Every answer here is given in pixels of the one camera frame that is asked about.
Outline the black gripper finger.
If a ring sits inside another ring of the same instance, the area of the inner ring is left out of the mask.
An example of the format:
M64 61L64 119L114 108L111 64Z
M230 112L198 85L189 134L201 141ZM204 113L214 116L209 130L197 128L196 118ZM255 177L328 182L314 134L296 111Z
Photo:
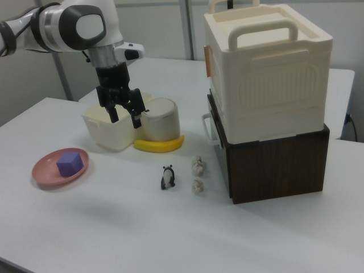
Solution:
M106 109L107 113L110 116L111 122L115 123L119 121L117 110L115 108L116 103L114 102L117 90L105 88L103 86L98 86L96 90L100 106Z
M140 128L142 126L141 115L146 110L140 90L136 88L125 91L122 106L130 114L133 127Z

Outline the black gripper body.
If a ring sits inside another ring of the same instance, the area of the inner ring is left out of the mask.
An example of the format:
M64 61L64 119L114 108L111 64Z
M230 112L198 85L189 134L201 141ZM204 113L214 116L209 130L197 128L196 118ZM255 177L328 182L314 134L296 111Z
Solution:
M100 85L99 90L104 89L120 89L124 92L129 92L130 76L126 63L121 63L113 67L96 68L97 77Z

